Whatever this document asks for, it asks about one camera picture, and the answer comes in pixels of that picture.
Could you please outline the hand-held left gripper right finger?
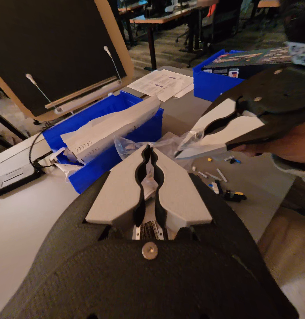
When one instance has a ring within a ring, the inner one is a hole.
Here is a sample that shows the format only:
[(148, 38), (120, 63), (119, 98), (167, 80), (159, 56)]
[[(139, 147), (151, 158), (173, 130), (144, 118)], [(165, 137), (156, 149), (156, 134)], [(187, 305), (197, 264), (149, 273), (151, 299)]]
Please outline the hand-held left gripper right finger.
[(209, 210), (202, 200), (188, 172), (160, 152), (151, 149), (155, 193), (155, 217), (162, 227), (178, 232), (181, 228), (212, 222)]

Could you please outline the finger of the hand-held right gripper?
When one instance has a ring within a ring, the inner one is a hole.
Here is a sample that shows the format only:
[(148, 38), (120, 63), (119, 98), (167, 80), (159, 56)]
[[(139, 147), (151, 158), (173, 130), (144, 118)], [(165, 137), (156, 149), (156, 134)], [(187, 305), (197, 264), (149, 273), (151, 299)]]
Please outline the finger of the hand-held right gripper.
[(227, 151), (228, 143), (246, 133), (264, 126), (255, 116), (215, 118), (212, 111), (202, 116), (185, 135), (175, 152), (176, 159), (194, 159)]
[(226, 99), (217, 106), (209, 108), (190, 130), (190, 137), (205, 137), (224, 129), (237, 117), (236, 105), (236, 101)]

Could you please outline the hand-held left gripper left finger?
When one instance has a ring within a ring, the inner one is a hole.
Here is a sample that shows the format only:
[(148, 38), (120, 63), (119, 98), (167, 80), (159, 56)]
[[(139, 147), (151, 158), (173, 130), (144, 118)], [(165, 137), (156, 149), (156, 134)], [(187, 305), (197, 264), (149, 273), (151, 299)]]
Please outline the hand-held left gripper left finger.
[(151, 149), (143, 145), (113, 167), (99, 191), (86, 221), (111, 226), (140, 226), (146, 212), (142, 181)]

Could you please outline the clear plastic bag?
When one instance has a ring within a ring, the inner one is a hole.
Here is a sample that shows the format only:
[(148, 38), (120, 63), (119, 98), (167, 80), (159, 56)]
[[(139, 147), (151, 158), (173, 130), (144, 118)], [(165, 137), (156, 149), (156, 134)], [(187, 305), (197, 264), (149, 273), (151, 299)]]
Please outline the clear plastic bag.
[(179, 166), (187, 171), (196, 171), (193, 166), (193, 159), (176, 159), (174, 156), (177, 152), (190, 150), (193, 146), (199, 147), (200, 140), (203, 138), (203, 132), (200, 130), (191, 130), (182, 136), (177, 136), (174, 133), (167, 132), (156, 142), (134, 142), (130, 138), (114, 137), (114, 143), (117, 152), (122, 160), (126, 159), (132, 153), (137, 151), (143, 145), (150, 145), (158, 149), (164, 155), (176, 162)]

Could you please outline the person's right forearm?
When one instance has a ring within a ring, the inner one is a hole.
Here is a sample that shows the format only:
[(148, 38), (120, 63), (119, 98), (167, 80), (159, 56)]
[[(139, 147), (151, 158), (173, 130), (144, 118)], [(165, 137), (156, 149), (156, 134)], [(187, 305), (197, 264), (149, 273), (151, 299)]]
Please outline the person's right forearm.
[(282, 159), (274, 154), (271, 155), (275, 167), (284, 173), (300, 177), (305, 182), (305, 163), (297, 163)]

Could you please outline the scattered small lego pieces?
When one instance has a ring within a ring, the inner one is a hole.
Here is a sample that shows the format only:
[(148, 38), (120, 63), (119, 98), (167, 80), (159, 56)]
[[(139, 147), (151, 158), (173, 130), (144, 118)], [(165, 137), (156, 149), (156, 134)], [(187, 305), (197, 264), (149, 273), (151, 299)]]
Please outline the scattered small lego pieces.
[(194, 166), (196, 167), (195, 173), (198, 174), (199, 177), (204, 178), (206, 185), (222, 198), (226, 190), (240, 192), (233, 187), (237, 177), (236, 168), (238, 168), (240, 164), (241, 161), (234, 155), (225, 155), (223, 159), (206, 156), (194, 161)]

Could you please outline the dark lego set box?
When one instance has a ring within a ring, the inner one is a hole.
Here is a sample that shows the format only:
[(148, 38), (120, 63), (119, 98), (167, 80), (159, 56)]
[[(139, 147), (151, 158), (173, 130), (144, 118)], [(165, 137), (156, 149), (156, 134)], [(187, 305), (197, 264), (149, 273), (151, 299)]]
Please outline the dark lego set box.
[(248, 79), (274, 66), (291, 64), (286, 47), (225, 53), (201, 67), (203, 72)]

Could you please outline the small black lego assembly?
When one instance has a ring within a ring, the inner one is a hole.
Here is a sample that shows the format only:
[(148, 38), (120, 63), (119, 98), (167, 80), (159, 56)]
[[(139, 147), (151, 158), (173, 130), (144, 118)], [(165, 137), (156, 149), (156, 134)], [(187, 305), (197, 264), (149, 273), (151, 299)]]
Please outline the small black lego assembly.
[(247, 200), (247, 197), (242, 192), (235, 192), (231, 190), (226, 190), (223, 194), (223, 198), (226, 201), (237, 202), (240, 203), (243, 200)]

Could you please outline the person's right hand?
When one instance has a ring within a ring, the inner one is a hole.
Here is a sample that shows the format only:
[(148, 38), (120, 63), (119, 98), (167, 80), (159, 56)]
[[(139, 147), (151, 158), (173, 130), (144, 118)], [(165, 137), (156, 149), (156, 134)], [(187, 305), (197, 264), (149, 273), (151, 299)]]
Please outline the person's right hand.
[(270, 153), (287, 161), (305, 164), (305, 123), (294, 127), (287, 135), (275, 141), (241, 145), (232, 151), (242, 152), (249, 157), (259, 153)]

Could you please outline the blue plastic bin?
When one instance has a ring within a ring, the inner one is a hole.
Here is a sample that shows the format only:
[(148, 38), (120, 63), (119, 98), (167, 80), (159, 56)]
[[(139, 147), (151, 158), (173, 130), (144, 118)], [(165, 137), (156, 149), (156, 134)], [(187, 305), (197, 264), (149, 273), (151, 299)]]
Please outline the blue plastic bin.
[(213, 102), (221, 94), (243, 81), (241, 78), (228, 77), (226, 75), (204, 72), (202, 70), (202, 67), (204, 66), (206, 69), (209, 69), (208, 65), (216, 58), (222, 55), (236, 53), (243, 53), (243, 51), (230, 50), (229, 52), (226, 52), (224, 49), (220, 50), (192, 68), (195, 97)]
[[(47, 141), (51, 150), (55, 153), (59, 149), (67, 146), (60, 137), (62, 134), (75, 131), (90, 120), (113, 112), (125, 110), (141, 101), (141, 98), (130, 93), (120, 91), (117, 96), (112, 95), (104, 98), (47, 129), (43, 132), (43, 137)], [(127, 134), (126, 139), (136, 143), (156, 142), (161, 138), (163, 112), (164, 110), (159, 108), (157, 113), (150, 120)], [(68, 180), (75, 191), (81, 194), (103, 173), (110, 170), (121, 161), (122, 159), (116, 150), (115, 144), (113, 143), (110, 148), (105, 150), (102, 154), (98, 155), (86, 165), (79, 165), (80, 169), (70, 175)]]

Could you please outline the white paper bag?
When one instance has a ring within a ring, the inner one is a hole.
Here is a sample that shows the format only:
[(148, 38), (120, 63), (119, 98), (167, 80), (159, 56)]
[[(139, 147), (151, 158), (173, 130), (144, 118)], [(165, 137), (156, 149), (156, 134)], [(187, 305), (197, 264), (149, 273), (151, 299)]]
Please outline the white paper bag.
[(67, 145), (50, 157), (61, 153), (70, 155), (73, 160), (87, 164), (113, 145), (115, 136), (126, 136), (150, 120), (158, 111), (161, 102), (157, 95), (143, 100), (125, 110), (95, 118), (78, 130), (64, 133), (60, 137)]

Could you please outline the black office chair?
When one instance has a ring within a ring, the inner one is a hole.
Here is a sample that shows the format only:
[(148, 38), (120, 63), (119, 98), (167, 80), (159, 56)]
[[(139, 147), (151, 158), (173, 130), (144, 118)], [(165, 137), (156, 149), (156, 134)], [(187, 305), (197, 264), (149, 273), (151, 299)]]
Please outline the black office chair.
[(242, 2), (242, 0), (220, 0), (217, 3), (211, 25), (211, 44), (236, 34)]

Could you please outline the wooden office desk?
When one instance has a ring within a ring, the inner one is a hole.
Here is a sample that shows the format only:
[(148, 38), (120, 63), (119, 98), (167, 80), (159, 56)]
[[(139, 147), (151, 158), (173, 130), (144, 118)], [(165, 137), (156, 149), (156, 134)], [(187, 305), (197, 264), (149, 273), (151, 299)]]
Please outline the wooden office desk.
[(154, 36), (153, 36), (153, 27), (155, 25), (162, 25), (167, 22), (176, 20), (178, 18), (184, 17), (191, 14), (193, 11), (203, 8), (210, 8), (212, 5), (218, 4), (218, 0), (209, 0), (209, 1), (189, 1), (189, 7), (185, 9), (176, 9), (173, 13), (166, 14), (162, 17), (157, 18), (146, 18), (144, 15), (134, 17), (130, 19), (130, 23), (137, 25), (144, 25), (147, 27), (147, 36), (148, 36), (148, 45), (150, 52), (151, 66), (144, 67), (146, 71), (154, 71), (157, 69), (156, 65), (156, 56), (155, 56), (155, 45), (154, 45)]

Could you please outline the black easel stand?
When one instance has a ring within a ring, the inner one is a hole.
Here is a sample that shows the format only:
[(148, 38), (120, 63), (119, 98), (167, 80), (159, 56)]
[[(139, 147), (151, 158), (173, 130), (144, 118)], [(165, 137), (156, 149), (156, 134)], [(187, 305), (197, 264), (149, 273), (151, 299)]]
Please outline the black easel stand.
[[(15, 126), (13, 126), (7, 119), (5, 119), (2, 115), (0, 115), (0, 124), (3, 125), (5, 128), (7, 128), (9, 131), (11, 131), (13, 134), (15, 134), (19, 139), (26, 140), (28, 139), (28, 136), (23, 134), (21, 131), (19, 131)], [(5, 140), (2, 135), (0, 135), (0, 146), (9, 149), (12, 147), (12, 144)]]

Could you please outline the black board with wooden frame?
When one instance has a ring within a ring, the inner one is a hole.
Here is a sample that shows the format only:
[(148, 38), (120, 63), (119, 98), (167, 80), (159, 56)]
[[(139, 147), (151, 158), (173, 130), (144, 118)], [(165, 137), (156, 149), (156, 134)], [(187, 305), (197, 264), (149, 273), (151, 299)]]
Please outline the black board with wooden frame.
[(0, 87), (29, 118), (58, 118), (54, 106), (104, 85), (131, 82), (134, 65), (105, 0), (0, 1)]

